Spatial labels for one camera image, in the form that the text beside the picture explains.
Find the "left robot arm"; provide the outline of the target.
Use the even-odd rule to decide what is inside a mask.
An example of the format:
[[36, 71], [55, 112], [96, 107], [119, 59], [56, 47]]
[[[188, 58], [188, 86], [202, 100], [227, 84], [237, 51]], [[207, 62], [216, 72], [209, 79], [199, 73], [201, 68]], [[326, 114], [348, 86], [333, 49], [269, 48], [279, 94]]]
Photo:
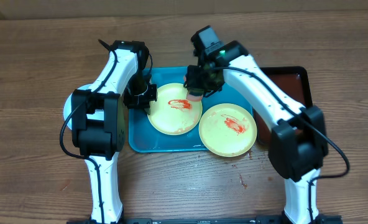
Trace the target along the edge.
[[87, 223], [123, 223], [119, 198], [117, 161], [125, 143], [123, 109], [150, 113], [157, 99], [157, 86], [144, 74], [152, 56], [144, 42], [116, 40], [107, 49], [109, 59], [99, 77], [89, 86], [73, 91], [64, 107], [64, 128], [79, 149], [90, 175], [93, 208]]

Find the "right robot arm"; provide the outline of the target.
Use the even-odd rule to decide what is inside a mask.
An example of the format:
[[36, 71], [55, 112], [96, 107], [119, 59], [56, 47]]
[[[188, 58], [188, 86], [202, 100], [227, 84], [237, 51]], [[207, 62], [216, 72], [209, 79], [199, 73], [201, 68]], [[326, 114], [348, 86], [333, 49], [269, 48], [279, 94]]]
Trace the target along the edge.
[[236, 40], [224, 44], [210, 26], [198, 30], [191, 43], [198, 64], [190, 65], [185, 76], [188, 100], [200, 101], [224, 84], [239, 92], [270, 130], [268, 156], [285, 180], [286, 219], [314, 223], [319, 215], [316, 178], [328, 154], [323, 112], [290, 98], [259, 68], [245, 47]]

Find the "light blue plate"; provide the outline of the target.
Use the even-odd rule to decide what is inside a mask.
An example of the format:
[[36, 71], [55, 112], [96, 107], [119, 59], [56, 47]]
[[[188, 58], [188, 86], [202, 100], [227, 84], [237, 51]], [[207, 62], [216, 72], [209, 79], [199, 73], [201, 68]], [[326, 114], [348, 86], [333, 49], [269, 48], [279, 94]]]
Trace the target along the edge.
[[[87, 89], [90, 88], [90, 86], [91, 86], [91, 84], [83, 85], [83, 86], [79, 87], [79, 90], [87, 90]], [[63, 119], [64, 120], [66, 120], [68, 115], [71, 113], [71, 96], [72, 96], [72, 94], [69, 95], [69, 97], [67, 98], [67, 100], [64, 104], [64, 107], [63, 107]], [[86, 116], [90, 120], [103, 121], [104, 120], [104, 111], [96, 110], [93, 114], [87, 114]]]

